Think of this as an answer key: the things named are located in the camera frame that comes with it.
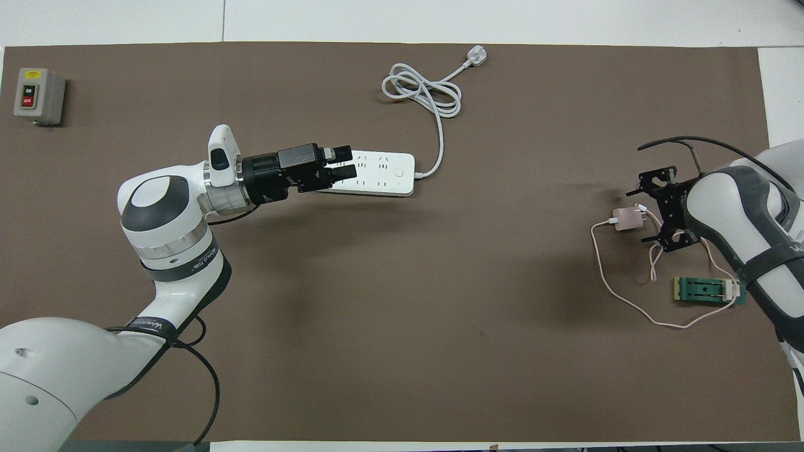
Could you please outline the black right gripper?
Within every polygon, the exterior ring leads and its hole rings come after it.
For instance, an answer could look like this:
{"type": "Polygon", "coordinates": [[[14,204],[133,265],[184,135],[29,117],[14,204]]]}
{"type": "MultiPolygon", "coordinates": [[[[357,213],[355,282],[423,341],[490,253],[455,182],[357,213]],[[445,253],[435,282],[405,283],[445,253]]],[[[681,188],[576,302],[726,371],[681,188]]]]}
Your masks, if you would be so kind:
{"type": "Polygon", "coordinates": [[[698,179],[676,182],[676,175],[676,166],[642,172],[638,175],[635,189],[627,192],[627,196],[644,194],[660,197],[660,231],[644,237],[641,242],[658,244],[663,252],[674,252],[700,242],[700,237],[687,230],[685,220],[687,195],[698,179]]]}

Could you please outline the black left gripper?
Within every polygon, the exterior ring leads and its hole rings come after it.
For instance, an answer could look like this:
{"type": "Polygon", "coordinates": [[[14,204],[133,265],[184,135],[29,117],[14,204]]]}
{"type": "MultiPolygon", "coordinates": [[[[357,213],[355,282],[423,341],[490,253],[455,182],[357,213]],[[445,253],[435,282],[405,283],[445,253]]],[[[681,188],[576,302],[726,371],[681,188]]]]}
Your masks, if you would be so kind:
{"type": "Polygon", "coordinates": [[[350,146],[320,147],[315,143],[246,157],[242,161],[245,193],[252,205],[261,206],[285,200],[290,188],[299,193],[321,191],[357,177],[354,165],[325,167],[350,160],[350,146]]]}

